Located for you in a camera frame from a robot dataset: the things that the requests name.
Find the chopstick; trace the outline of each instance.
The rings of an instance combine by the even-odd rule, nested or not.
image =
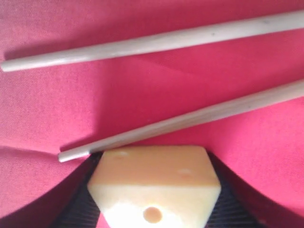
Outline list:
[[[304,10],[7,60],[0,66],[3,71],[9,72],[185,48],[301,28],[304,28]]]
[[[60,162],[304,96],[304,79],[137,128],[58,155]]]

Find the yellow cheese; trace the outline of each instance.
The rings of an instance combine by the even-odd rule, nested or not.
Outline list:
[[[204,148],[105,151],[89,192],[111,228],[202,228],[220,193]]]

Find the cheese piece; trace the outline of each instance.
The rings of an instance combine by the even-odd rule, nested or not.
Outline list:
[[[202,228],[220,193],[204,148],[105,151],[88,189],[111,228]]]

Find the red fabric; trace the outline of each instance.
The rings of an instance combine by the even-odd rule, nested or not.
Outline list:
[[[300,9],[304,0],[2,0],[0,59]],[[303,78],[303,40],[298,29],[0,72],[0,216],[80,163],[58,163],[60,148]],[[303,124],[299,98],[135,144],[205,146],[261,193],[304,216]]]

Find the pink cloth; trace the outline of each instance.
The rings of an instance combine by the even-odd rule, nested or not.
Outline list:
[[[2,0],[0,59],[300,9],[303,0]],[[303,40],[298,29],[0,72],[0,217],[81,162],[58,163],[60,149],[303,78]],[[304,216],[303,125],[299,98],[135,145],[205,146],[261,193]]]

